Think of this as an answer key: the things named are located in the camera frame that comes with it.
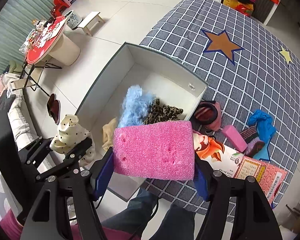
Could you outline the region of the person's jeans legs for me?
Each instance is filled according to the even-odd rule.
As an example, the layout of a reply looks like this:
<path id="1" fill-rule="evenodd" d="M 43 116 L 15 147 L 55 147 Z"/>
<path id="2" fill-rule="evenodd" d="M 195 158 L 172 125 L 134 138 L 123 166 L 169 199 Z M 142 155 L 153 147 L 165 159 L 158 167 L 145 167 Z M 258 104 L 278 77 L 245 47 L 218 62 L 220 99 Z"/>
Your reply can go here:
<path id="1" fill-rule="evenodd" d="M 102 222 L 107 239 L 140 239 L 159 198 L 139 189 L 126 209 Z M 151 239 L 194 239 L 195 213 L 171 204 Z"/>

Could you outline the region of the light blue fluffy cloth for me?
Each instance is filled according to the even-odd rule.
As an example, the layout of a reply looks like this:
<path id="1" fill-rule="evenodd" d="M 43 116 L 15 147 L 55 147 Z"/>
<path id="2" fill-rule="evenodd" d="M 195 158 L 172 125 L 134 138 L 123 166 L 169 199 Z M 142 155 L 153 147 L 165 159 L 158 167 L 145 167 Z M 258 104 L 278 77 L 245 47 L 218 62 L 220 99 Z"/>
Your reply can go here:
<path id="1" fill-rule="evenodd" d="M 142 125 L 154 99 L 153 94 L 139 85 L 130 86 L 122 103 L 118 128 Z"/>

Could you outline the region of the red plastic stool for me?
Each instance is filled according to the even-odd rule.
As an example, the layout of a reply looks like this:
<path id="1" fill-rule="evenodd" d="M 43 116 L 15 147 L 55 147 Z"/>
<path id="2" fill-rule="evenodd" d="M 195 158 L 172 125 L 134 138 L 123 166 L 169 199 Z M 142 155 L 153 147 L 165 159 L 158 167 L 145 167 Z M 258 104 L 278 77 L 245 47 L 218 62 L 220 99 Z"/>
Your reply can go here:
<path id="1" fill-rule="evenodd" d="M 53 0 L 54 7 L 50 11 L 51 15 L 56 18 L 62 15 L 62 12 L 69 8 L 68 4 L 63 0 Z"/>

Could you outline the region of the cartoon printed box lid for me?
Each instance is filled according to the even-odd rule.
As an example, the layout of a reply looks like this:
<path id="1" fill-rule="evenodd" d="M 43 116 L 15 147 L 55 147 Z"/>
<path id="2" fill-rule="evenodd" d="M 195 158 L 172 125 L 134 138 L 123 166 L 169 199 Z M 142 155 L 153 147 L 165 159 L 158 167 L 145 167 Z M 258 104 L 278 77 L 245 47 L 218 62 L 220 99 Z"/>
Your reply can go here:
<path id="1" fill-rule="evenodd" d="M 193 132 L 193 144 L 200 160 L 207 161 L 214 170 L 220 170 L 230 178 L 255 177 L 268 202 L 274 201 L 287 171 L 270 163 L 249 158 L 213 137 L 196 131 Z"/>

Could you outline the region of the leopard print cloth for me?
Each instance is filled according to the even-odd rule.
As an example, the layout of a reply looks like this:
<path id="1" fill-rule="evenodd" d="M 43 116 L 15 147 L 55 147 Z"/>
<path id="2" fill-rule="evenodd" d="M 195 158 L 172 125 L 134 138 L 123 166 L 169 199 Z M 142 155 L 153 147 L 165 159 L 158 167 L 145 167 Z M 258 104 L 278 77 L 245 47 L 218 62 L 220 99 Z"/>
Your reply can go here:
<path id="1" fill-rule="evenodd" d="M 156 98 L 151 104 L 143 124 L 150 125 L 158 122 L 178 121 L 183 114 L 183 109 L 169 105 L 161 105 L 160 99 Z"/>

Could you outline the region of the purple striped knitted sock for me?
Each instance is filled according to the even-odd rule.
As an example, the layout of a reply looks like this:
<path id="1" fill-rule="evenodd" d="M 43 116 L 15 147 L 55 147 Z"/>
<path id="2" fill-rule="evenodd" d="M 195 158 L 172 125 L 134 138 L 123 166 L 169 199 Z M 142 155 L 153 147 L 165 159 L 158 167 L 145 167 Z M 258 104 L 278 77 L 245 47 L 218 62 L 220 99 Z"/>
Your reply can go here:
<path id="1" fill-rule="evenodd" d="M 259 138 L 258 131 L 255 126 L 244 129 L 240 135 L 247 144 L 247 148 L 244 150 L 244 155 L 250 158 L 253 158 L 255 154 L 260 152 L 265 145 L 264 141 Z"/>

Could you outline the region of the dark red slippers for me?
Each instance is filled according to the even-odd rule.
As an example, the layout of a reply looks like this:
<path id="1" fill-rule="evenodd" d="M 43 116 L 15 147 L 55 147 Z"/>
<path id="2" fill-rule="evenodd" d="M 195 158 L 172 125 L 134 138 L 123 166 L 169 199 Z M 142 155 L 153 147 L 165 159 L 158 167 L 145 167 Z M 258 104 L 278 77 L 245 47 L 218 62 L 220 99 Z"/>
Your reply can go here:
<path id="1" fill-rule="evenodd" d="M 55 124 L 59 124 L 60 103 L 56 99 L 56 95 L 54 93 L 50 95 L 46 106 L 49 116 L 53 118 Z"/>

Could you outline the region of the tan plush cloth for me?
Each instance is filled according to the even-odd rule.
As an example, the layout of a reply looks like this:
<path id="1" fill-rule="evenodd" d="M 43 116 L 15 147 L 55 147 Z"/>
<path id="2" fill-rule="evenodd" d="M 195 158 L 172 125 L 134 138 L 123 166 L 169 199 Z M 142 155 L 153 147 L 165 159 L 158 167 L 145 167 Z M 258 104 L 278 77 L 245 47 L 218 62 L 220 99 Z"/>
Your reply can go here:
<path id="1" fill-rule="evenodd" d="M 113 118 L 109 123 L 105 124 L 102 127 L 103 131 L 103 145 L 102 148 L 107 151 L 110 147 L 113 146 L 113 136 L 114 131 L 117 128 L 118 120 L 117 117 Z"/>

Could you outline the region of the red round folding table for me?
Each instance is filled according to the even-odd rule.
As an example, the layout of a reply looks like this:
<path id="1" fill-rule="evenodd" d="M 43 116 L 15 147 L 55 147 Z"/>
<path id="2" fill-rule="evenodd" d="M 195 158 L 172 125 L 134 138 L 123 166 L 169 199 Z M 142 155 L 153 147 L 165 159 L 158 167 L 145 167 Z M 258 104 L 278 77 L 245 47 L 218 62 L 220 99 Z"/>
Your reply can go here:
<path id="1" fill-rule="evenodd" d="M 63 34 L 66 19 L 57 16 L 49 27 L 46 27 L 26 56 L 28 64 L 37 64 L 52 50 Z"/>

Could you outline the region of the cream dotted scrunchie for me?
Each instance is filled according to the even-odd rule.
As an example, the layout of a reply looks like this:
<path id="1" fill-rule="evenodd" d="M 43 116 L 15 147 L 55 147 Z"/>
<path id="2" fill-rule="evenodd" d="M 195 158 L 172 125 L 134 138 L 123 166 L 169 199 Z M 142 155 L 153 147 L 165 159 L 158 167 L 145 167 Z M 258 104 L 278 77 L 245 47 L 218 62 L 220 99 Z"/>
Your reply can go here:
<path id="1" fill-rule="evenodd" d="M 57 127 L 57 134 L 51 140 L 50 148 L 66 155 L 86 138 L 93 140 L 91 132 L 79 124 L 78 116 L 66 114 Z"/>

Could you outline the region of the white printed bucket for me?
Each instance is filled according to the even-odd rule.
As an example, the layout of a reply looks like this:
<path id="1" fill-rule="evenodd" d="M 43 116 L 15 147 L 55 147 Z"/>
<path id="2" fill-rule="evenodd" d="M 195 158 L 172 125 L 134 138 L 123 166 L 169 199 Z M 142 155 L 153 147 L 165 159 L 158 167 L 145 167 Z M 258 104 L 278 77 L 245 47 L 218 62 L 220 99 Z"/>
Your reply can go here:
<path id="1" fill-rule="evenodd" d="M 71 30 L 75 30 L 79 26 L 79 24 L 83 21 L 83 18 L 81 18 L 81 16 L 79 16 L 79 14 L 76 13 L 74 10 L 70 10 L 69 12 L 67 12 L 64 15 L 64 17 L 65 17 L 67 26 Z"/>

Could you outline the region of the blue fabric cloth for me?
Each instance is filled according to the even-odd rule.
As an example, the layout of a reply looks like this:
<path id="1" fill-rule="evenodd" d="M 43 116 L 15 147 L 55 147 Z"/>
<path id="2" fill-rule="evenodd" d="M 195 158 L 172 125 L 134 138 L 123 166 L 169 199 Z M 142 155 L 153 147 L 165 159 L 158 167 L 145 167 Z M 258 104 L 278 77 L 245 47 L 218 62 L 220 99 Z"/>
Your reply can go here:
<path id="1" fill-rule="evenodd" d="M 257 109 L 247 121 L 248 126 L 256 126 L 259 139 L 265 143 L 271 141 L 276 133 L 272 117 L 264 111 Z"/>

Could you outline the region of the beige cylindrical bin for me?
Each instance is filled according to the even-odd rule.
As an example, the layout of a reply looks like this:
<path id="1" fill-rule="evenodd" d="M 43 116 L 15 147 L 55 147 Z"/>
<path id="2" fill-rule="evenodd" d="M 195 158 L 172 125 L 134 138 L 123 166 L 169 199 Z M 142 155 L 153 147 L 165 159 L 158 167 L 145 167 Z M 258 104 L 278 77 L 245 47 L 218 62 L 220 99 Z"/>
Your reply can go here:
<path id="1" fill-rule="evenodd" d="M 70 66 L 79 57 L 81 49 L 64 34 L 49 51 L 49 55 L 60 63 Z"/>

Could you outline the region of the large pink sponge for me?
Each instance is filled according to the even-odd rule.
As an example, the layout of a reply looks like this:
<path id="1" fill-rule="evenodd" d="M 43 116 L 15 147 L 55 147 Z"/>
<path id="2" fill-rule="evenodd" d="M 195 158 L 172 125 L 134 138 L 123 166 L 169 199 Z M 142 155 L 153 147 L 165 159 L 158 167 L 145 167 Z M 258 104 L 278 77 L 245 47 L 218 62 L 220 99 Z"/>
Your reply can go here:
<path id="1" fill-rule="evenodd" d="M 167 121 L 117 128 L 113 137 L 114 171 L 161 180 L 194 178 L 190 121 Z"/>

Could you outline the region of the small pink sponge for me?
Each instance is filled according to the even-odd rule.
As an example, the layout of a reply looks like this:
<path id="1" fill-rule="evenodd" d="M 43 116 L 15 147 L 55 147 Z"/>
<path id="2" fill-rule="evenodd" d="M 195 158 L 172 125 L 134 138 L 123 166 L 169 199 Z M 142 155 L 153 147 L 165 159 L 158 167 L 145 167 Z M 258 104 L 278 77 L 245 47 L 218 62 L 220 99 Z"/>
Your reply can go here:
<path id="1" fill-rule="evenodd" d="M 223 135 L 230 141 L 236 150 L 243 153 L 247 148 L 247 143 L 233 125 L 226 125 L 222 129 Z"/>

